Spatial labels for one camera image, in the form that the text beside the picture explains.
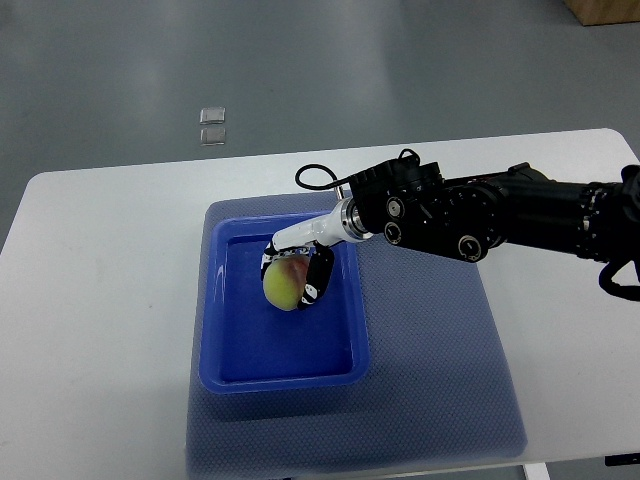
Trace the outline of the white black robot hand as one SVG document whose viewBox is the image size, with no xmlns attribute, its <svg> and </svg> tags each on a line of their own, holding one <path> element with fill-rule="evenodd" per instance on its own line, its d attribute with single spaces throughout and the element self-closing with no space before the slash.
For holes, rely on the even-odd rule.
<svg viewBox="0 0 640 480">
<path fill-rule="evenodd" d="M 276 232 L 265 247 L 261 259 L 261 281 L 276 260 L 293 255 L 309 258 L 305 290 L 295 310 L 314 305 L 327 291 L 335 254 L 332 248 L 343 242 L 359 243 L 372 237 L 365 230 L 352 198 L 338 201 L 330 213 Z"/>
</svg>

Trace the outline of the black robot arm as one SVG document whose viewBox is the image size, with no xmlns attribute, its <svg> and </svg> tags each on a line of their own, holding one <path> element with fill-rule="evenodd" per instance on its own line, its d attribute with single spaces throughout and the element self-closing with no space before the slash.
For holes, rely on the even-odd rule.
<svg viewBox="0 0 640 480">
<path fill-rule="evenodd" d="M 618 182 L 558 182 L 528 163 L 445 179 L 437 163 L 405 148 L 325 187 L 342 185 L 355 202 L 356 230 L 392 245 L 470 263 L 503 243 L 573 254 L 603 263 L 606 293 L 639 298 L 637 285 L 614 280 L 639 263 L 638 165 L 625 166 Z"/>
</svg>

